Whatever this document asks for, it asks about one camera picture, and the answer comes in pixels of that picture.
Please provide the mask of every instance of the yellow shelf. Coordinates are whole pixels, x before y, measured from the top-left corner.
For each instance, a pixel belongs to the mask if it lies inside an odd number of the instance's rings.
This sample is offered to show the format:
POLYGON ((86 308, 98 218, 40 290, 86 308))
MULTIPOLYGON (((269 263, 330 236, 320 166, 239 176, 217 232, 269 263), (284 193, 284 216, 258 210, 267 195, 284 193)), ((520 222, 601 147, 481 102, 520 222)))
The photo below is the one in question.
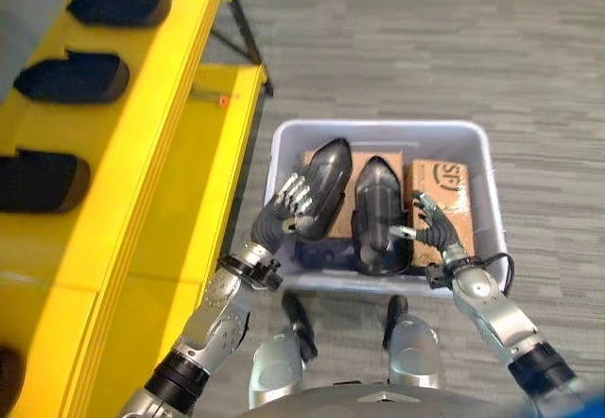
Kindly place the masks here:
POLYGON ((59 416, 95 298, 41 282, 0 282, 0 340, 27 354, 26 383, 10 416, 59 416))
POLYGON ((260 66, 202 65, 196 74, 195 86, 233 95, 231 103, 187 101, 97 358, 88 414, 74 416, 114 416, 195 309, 216 266, 264 80, 260 66))
MULTIPOLYGON (((85 416, 93 392, 108 387, 103 375, 95 382, 99 362, 120 357, 108 334, 140 341, 133 322, 154 322, 162 342, 145 344, 167 347, 164 337, 176 336, 203 291, 266 79, 262 65, 198 69, 220 1, 172 0, 151 29, 85 27, 63 13, 31 62, 65 48, 117 52, 130 68, 128 90, 111 104, 76 106, 13 90, 0 108, 0 154, 64 151, 93 171, 85 201, 68 214, 0 214, 0 305, 8 310, 0 341, 27 355, 11 416, 85 416), (233 94, 229 108, 187 99, 194 78, 233 94), (148 292, 168 317, 158 320, 150 306, 125 320, 137 308, 131 300, 148 292)), ((118 381, 129 377, 116 366, 118 381)))
POLYGON ((83 26, 63 13, 31 62, 65 47, 117 51, 129 88, 103 105, 34 103, 16 90, 0 113, 0 149, 65 151, 94 178, 80 207, 64 216, 0 215, 0 265, 55 285, 100 290, 128 257, 179 122, 220 0, 172 0, 157 28, 83 26))

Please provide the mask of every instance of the plastic bin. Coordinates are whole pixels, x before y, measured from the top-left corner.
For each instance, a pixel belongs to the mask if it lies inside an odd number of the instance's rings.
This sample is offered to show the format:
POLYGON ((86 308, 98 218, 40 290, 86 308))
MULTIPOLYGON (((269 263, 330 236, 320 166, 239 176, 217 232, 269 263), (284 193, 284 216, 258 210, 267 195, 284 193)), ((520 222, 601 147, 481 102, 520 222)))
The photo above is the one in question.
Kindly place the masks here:
MULTIPOLYGON (((265 202, 303 160, 303 154, 335 137, 349 140, 353 150, 402 148, 408 164, 415 158, 465 163, 469 169, 475 252, 490 256, 507 250, 493 179, 488 137, 478 125, 463 121, 290 120, 273 134, 265 202)), ((276 256, 282 263, 284 287, 422 296, 451 296, 446 288, 431 290, 423 277, 371 277, 346 267, 318 269, 303 265, 296 244, 286 242, 276 256)), ((506 261, 490 272, 504 286, 506 261)))

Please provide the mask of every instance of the gray carpet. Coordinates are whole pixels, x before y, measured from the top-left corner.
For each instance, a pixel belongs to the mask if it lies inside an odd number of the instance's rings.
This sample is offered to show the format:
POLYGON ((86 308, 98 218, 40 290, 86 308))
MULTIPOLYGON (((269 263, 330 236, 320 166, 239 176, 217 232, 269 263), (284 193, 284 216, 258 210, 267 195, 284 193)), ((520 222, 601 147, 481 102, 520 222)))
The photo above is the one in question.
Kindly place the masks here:
MULTIPOLYGON (((243 0, 276 93, 266 102, 233 244, 264 192, 271 136, 298 117, 466 119, 492 142, 511 297, 580 374, 603 381, 605 0, 243 0)), ((252 354, 285 322, 259 296, 251 331, 197 416, 247 407, 252 354)), ((310 385, 387 376, 387 297, 307 294, 310 385)), ((521 397, 449 300, 410 300, 441 337, 448 388, 521 397)))

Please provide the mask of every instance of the brown cardboard box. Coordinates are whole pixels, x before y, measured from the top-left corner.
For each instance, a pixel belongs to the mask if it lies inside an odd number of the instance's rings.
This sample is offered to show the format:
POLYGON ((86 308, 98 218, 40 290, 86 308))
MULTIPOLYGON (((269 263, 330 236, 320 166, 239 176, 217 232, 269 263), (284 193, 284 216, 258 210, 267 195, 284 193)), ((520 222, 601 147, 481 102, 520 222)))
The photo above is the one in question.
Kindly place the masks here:
MULTIPOLYGON (((313 153, 315 152, 307 151, 304 154, 303 162, 305 164, 308 164, 309 161, 311 161, 313 153)), ((338 213, 337 219, 334 222, 330 233, 328 234, 329 238, 351 238, 353 236, 351 233, 351 214, 355 209, 355 182, 357 181, 357 176, 359 175, 359 172, 361 172, 363 166, 366 165, 368 160, 374 155, 380 156, 390 165, 390 168, 393 169, 393 172, 395 172, 395 175, 399 179, 399 183, 402 186, 403 196, 404 153, 401 150, 391 152, 353 151, 353 171, 351 173, 351 178, 347 183, 347 187, 344 191, 344 202, 342 203, 342 207, 340 208, 340 212, 338 213)))
MULTIPOLYGON (((469 172, 466 165, 445 161, 414 160, 406 168, 406 208, 411 209, 411 224, 415 229, 426 228, 420 219, 420 209, 412 206, 412 190, 425 191, 450 218, 462 246, 470 255, 475 254, 473 244, 473 217, 469 193, 469 172)), ((437 249, 414 241, 412 265, 424 267, 435 262, 441 263, 437 249)))

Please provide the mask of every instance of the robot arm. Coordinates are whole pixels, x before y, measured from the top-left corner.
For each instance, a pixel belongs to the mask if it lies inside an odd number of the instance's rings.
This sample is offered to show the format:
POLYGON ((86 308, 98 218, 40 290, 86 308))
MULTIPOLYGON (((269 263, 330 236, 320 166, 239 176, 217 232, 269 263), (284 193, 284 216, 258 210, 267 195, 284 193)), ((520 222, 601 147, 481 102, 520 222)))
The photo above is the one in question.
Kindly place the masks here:
POLYGON ((426 268, 428 284, 452 290, 458 310, 475 324, 543 416, 581 405, 579 379, 519 306, 500 291, 484 268, 486 262, 464 251, 453 224, 430 197, 415 192, 414 199, 429 227, 394 226, 390 231, 440 251, 443 264, 426 268))
POLYGON ((246 335, 254 291, 274 291, 281 284, 273 255, 287 237, 313 241, 327 234, 352 168, 349 144, 336 139, 285 181, 254 221, 251 241, 218 260, 198 309, 119 418, 189 415, 212 374, 246 335))

